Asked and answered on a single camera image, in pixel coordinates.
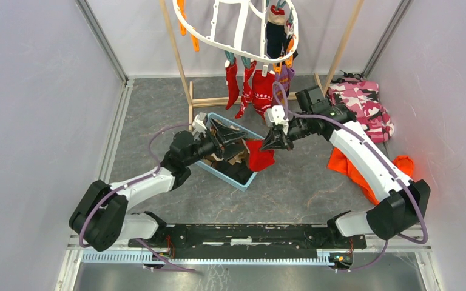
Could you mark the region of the red santa pattern sock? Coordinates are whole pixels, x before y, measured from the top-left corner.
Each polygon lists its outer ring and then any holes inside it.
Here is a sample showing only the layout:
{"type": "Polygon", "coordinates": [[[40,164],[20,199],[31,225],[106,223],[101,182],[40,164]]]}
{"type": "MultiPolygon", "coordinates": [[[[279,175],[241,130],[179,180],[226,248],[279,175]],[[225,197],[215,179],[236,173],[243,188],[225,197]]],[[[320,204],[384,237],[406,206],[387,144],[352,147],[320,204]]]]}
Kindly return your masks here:
{"type": "Polygon", "coordinates": [[[247,140],[249,151],[248,167],[252,172],[260,172],[275,164],[274,151],[262,150],[262,140],[247,140]]]}

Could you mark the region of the red white patterned sock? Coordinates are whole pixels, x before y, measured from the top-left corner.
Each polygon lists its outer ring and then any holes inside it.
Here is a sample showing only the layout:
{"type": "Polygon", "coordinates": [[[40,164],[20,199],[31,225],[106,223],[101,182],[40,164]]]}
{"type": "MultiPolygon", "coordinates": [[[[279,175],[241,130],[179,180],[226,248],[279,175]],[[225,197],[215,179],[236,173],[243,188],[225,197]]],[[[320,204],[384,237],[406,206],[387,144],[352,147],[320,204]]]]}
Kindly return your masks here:
{"type": "Polygon", "coordinates": [[[254,110],[265,119],[265,111],[272,106],[272,85],[275,82],[275,74],[267,73],[263,76],[261,70],[256,70],[252,79],[252,105],[254,110]]]}

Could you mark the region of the teal clothespin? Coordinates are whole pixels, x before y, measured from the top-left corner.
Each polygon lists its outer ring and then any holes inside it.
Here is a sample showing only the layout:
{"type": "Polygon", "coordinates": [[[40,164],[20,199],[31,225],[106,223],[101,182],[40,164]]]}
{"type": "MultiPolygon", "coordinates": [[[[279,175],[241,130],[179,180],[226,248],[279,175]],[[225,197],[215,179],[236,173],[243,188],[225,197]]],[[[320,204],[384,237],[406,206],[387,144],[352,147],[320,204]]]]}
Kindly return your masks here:
{"type": "Polygon", "coordinates": [[[245,56],[241,56],[241,61],[245,69],[250,69],[252,67],[252,59],[245,56]]]}
{"type": "Polygon", "coordinates": [[[234,53],[227,51],[227,50],[225,50],[224,53],[225,53],[226,60],[227,60],[227,63],[225,64],[225,66],[228,67],[230,65],[234,65],[236,62],[236,57],[234,53]]]}

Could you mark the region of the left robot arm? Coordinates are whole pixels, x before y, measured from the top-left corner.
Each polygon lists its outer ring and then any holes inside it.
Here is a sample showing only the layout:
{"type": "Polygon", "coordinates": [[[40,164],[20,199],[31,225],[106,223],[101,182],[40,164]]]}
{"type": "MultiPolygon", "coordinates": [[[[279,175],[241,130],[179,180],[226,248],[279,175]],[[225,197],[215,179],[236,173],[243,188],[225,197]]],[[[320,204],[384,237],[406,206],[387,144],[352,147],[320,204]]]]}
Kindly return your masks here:
{"type": "Polygon", "coordinates": [[[183,185],[191,175],[190,166],[215,155],[226,159],[243,146],[247,132],[211,119],[195,123],[193,131],[174,134],[168,151],[156,166],[118,184],[101,179],[92,182],[69,219],[69,227],[78,234],[82,248],[102,252],[118,240],[144,239],[152,247],[166,240],[166,230],[153,215],[129,211],[136,205],[183,185]]]}

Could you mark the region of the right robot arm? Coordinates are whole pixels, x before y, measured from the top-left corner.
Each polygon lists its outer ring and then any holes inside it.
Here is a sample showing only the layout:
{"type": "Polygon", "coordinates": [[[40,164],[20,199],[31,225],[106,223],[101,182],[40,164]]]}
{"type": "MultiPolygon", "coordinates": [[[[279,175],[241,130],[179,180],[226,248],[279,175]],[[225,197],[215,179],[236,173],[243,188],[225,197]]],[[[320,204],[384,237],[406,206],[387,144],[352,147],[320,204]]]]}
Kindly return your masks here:
{"type": "Polygon", "coordinates": [[[301,111],[294,113],[278,102],[264,112],[269,133],[261,150],[292,150],[294,141],[311,135],[324,137],[340,150],[362,175],[377,203],[364,212],[341,213],[328,221],[326,240],[333,247],[344,246],[355,235],[373,234],[383,240],[395,236],[417,244],[428,241],[424,221],[430,186],[413,181],[394,165],[370,140],[356,114],[345,104],[332,105],[327,99],[311,100],[319,87],[297,92],[301,111]]]}

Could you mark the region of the wooden hanger stand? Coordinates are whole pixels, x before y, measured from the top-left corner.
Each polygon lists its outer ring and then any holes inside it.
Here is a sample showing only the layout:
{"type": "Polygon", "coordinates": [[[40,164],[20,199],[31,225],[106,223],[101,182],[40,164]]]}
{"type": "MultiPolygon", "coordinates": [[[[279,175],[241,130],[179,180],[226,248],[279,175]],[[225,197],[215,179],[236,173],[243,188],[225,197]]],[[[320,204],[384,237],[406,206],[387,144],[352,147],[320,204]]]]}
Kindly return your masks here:
{"type": "MultiPolygon", "coordinates": [[[[262,4],[262,9],[258,9],[252,1],[214,1],[212,5],[212,19],[211,19],[211,32],[208,36],[203,36],[201,33],[199,33],[193,26],[191,26],[185,17],[183,16],[183,11],[184,11],[184,1],[172,1],[172,7],[174,8],[176,17],[178,18],[178,21],[180,25],[187,31],[188,34],[192,36],[192,43],[194,47],[198,47],[199,43],[204,43],[207,45],[210,45],[211,47],[215,47],[221,50],[227,50],[232,53],[234,53],[236,59],[238,56],[245,56],[247,58],[251,58],[253,61],[257,61],[258,63],[262,64],[275,64],[278,61],[277,59],[271,59],[268,57],[266,54],[266,23],[268,20],[268,10],[269,10],[269,1],[264,1],[262,4]],[[235,35],[234,35],[234,43],[232,46],[226,45],[220,42],[215,41],[215,34],[216,34],[216,26],[217,26],[217,19],[218,19],[218,9],[220,6],[224,5],[232,5],[232,4],[238,4],[240,6],[240,11],[238,14],[238,19],[237,19],[237,24],[235,27],[235,35]],[[247,17],[250,13],[253,13],[256,17],[260,19],[260,44],[259,44],[259,53],[258,54],[253,54],[248,51],[245,51],[242,49],[243,46],[243,37],[245,33],[245,26],[246,26],[246,21],[247,17]]],[[[297,16],[297,12],[295,10],[295,6],[292,3],[292,1],[283,1],[284,4],[288,4],[290,8],[290,13],[291,16],[289,17],[289,22],[293,23],[294,26],[294,33],[297,37],[295,40],[294,48],[297,51],[297,46],[299,44],[299,20],[297,16]]],[[[316,79],[316,84],[321,88],[322,90],[322,95],[325,96],[330,83],[333,79],[333,76],[337,70],[337,67],[340,63],[340,60],[343,56],[343,53],[345,51],[345,47],[349,41],[349,38],[351,36],[351,32],[354,28],[354,25],[357,21],[357,18],[359,16],[359,13],[363,7],[364,2],[363,1],[357,1],[353,7],[353,10],[351,12],[351,15],[349,17],[349,21],[345,27],[344,33],[342,35],[342,38],[340,40],[340,43],[338,45],[336,54],[334,56],[334,59],[331,63],[331,66],[329,68],[329,72],[326,77],[326,82],[322,84],[320,82],[318,74],[315,74],[314,77],[316,79]]],[[[213,107],[213,106],[220,106],[220,105],[226,105],[228,101],[228,97],[216,97],[216,98],[201,98],[201,99],[195,99],[194,98],[194,83],[192,81],[188,82],[186,80],[186,75],[184,72],[183,68],[183,63],[181,60],[180,52],[178,50],[177,42],[175,39],[174,35],[174,30],[172,28],[172,23],[171,19],[169,16],[168,8],[166,5],[165,1],[160,1],[160,7],[161,7],[161,12],[164,17],[165,25],[167,28],[167,32],[169,35],[169,39],[171,41],[171,46],[172,50],[174,52],[175,60],[177,62],[177,67],[178,71],[180,74],[180,79],[183,84],[183,89],[184,89],[184,94],[187,99],[187,104],[189,107],[189,122],[191,122],[194,118],[193,112],[194,109],[196,108],[203,108],[203,107],[213,107]]],[[[290,55],[285,55],[283,59],[289,58],[290,55]]]]}

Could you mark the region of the white round sock hanger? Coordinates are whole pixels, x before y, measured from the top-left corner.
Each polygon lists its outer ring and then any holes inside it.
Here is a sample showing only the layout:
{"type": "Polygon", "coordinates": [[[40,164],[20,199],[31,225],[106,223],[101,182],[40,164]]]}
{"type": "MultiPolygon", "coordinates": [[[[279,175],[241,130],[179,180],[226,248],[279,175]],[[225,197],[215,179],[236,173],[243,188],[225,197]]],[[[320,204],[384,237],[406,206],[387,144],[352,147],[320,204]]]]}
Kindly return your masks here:
{"type": "MultiPolygon", "coordinates": [[[[208,36],[211,32],[211,19],[212,19],[212,5],[214,1],[184,1],[183,16],[187,22],[193,26],[203,36],[208,36]]],[[[252,3],[258,8],[262,9],[264,1],[252,1],[252,3]]],[[[284,4],[283,1],[269,1],[269,9],[272,5],[276,5],[278,8],[285,10],[286,22],[285,24],[293,25],[289,22],[291,16],[290,8],[288,4],[284,4]]],[[[218,19],[216,26],[215,41],[232,46],[234,43],[235,27],[237,24],[238,14],[240,6],[238,4],[224,5],[222,4],[218,9],[218,19]]],[[[179,23],[179,31],[183,36],[188,36],[191,39],[191,46],[195,52],[199,52],[200,47],[209,46],[204,43],[199,43],[198,47],[194,47],[192,43],[192,36],[179,23]]],[[[245,33],[243,37],[242,49],[253,54],[259,53],[260,44],[260,19],[253,13],[250,13],[247,17],[245,33]]]]}

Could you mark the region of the light blue laundry basket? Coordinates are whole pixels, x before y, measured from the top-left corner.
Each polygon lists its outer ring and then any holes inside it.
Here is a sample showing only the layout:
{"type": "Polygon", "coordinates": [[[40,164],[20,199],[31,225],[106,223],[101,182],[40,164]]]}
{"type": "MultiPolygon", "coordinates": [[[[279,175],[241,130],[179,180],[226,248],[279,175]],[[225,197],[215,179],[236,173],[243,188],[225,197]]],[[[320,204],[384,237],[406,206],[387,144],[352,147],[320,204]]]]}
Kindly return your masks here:
{"type": "MultiPolygon", "coordinates": [[[[249,130],[246,127],[244,127],[244,126],[242,126],[240,124],[237,124],[236,122],[231,121],[230,119],[225,118],[225,117],[223,117],[221,115],[218,115],[218,114],[216,114],[214,112],[209,112],[209,113],[206,114],[206,116],[208,118],[207,125],[209,125],[210,121],[213,119],[213,120],[219,121],[223,125],[233,126],[236,129],[239,129],[239,130],[245,132],[248,139],[261,140],[263,138],[261,135],[253,132],[252,130],[249,130]]],[[[240,190],[242,192],[245,192],[247,190],[247,188],[251,185],[251,183],[253,182],[255,176],[257,175],[257,172],[252,172],[250,175],[248,175],[247,180],[245,182],[238,182],[231,175],[220,172],[216,168],[213,168],[212,166],[207,165],[203,160],[196,162],[195,165],[201,167],[205,171],[211,173],[212,175],[216,176],[220,180],[230,184],[231,186],[237,188],[238,190],[240,190]]]]}

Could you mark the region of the tan sock in basket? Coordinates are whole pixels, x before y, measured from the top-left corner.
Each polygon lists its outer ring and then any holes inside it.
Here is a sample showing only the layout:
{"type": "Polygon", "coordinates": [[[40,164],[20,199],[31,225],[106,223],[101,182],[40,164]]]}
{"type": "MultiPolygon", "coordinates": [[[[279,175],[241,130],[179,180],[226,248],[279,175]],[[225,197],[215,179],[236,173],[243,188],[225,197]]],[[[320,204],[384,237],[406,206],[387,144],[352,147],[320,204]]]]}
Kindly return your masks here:
{"type": "Polygon", "coordinates": [[[206,133],[210,137],[214,151],[204,155],[201,160],[212,167],[219,162],[226,162],[229,165],[245,163],[249,157],[249,150],[246,142],[248,140],[247,132],[229,128],[210,129],[206,133]]]}

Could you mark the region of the purple striped hanging sock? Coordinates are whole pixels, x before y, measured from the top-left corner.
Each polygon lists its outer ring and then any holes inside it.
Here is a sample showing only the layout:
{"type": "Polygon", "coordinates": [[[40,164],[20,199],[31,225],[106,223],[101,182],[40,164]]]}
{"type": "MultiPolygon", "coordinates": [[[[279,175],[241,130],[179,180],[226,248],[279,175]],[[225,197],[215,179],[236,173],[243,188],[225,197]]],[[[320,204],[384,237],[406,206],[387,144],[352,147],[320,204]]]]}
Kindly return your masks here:
{"type": "Polygon", "coordinates": [[[286,64],[280,65],[275,73],[275,80],[281,83],[287,96],[289,96],[291,81],[294,78],[294,75],[294,69],[292,67],[288,67],[286,64]]]}

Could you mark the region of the white clothespin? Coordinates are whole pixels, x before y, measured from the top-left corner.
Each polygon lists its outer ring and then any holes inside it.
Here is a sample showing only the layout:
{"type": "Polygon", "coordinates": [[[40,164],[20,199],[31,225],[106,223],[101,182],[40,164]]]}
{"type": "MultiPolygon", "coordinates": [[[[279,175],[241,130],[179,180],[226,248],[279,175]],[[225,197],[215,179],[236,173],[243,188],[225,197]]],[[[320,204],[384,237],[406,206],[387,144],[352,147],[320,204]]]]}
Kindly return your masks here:
{"type": "Polygon", "coordinates": [[[269,65],[263,64],[262,66],[262,77],[266,77],[269,72],[269,65]]]}

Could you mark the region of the pink camouflage cloth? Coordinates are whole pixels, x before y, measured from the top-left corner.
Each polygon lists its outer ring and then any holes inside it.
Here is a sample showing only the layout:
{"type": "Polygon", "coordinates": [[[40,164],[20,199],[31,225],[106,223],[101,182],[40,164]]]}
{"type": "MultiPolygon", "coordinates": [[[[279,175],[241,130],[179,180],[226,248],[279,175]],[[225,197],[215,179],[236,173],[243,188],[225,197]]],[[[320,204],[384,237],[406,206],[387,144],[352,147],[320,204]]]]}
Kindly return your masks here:
{"type": "Polygon", "coordinates": [[[387,142],[394,134],[394,124],[379,101],[379,85],[356,78],[330,84],[327,97],[333,105],[342,103],[356,114],[356,120],[374,143],[387,142]]]}

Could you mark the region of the black hanging sock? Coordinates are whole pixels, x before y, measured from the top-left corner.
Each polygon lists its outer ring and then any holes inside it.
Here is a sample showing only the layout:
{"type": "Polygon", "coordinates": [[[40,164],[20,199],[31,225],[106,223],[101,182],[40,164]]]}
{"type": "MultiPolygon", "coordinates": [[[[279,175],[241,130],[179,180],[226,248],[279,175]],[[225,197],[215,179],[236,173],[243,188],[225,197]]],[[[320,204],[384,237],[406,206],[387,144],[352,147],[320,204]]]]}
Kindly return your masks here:
{"type": "Polygon", "coordinates": [[[266,54],[271,59],[284,56],[293,33],[293,25],[279,25],[268,21],[266,23],[266,54]]]}

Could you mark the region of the beige red cuffed sock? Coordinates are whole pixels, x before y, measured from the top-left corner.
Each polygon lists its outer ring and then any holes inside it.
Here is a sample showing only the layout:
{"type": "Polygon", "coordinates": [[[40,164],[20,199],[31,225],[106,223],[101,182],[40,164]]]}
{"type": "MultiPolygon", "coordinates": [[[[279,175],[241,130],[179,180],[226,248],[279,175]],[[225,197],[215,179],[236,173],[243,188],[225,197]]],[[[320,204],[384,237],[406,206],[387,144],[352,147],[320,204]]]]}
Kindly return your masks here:
{"type": "Polygon", "coordinates": [[[286,22],[285,10],[272,5],[268,10],[268,22],[274,25],[283,26],[286,22]]]}

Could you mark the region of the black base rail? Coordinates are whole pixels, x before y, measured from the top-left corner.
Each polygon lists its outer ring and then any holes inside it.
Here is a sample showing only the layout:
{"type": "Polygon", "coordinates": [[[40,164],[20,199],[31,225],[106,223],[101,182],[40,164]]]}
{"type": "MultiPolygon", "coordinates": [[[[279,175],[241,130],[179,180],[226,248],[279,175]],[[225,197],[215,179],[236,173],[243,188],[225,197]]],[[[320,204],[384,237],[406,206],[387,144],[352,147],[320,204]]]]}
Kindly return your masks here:
{"type": "Polygon", "coordinates": [[[319,250],[367,247],[365,235],[341,236],[325,224],[166,224],[123,227],[129,247],[142,238],[152,248],[168,247],[173,259],[316,259],[319,250]]]}

